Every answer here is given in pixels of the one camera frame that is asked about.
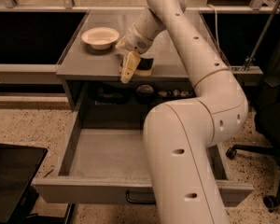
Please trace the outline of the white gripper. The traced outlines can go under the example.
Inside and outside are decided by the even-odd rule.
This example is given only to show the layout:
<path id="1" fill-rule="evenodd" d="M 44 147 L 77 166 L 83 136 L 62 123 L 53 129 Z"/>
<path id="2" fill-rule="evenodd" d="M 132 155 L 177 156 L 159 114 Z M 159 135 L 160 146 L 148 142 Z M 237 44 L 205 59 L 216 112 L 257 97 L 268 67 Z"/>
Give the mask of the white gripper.
<path id="1" fill-rule="evenodd" d="M 139 54 L 146 53 L 152 46 L 153 41 L 138 32 L 133 24 L 127 31 L 126 35 L 116 44 L 116 49 L 129 50 L 123 58 L 120 81 L 124 84 L 130 82 L 134 71 L 141 62 Z"/>

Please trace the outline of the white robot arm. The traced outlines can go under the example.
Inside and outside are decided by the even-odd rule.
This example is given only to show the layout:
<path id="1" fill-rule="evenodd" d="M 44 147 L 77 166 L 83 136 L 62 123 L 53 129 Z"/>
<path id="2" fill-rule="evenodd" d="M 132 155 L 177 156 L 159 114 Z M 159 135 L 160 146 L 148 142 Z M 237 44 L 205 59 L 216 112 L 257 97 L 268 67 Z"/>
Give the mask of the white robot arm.
<path id="1" fill-rule="evenodd" d="M 184 10 L 185 0 L 147 0 L 147 8 L 117 44 L 126 52 L 120 79 L 131 80 L 142 54 L 167 31 L 196 95 L 155 106 L 144 122 L 161 224 L 230 224 L 206 150 L 242 128 L 247 100 L 229 67 Z"/>

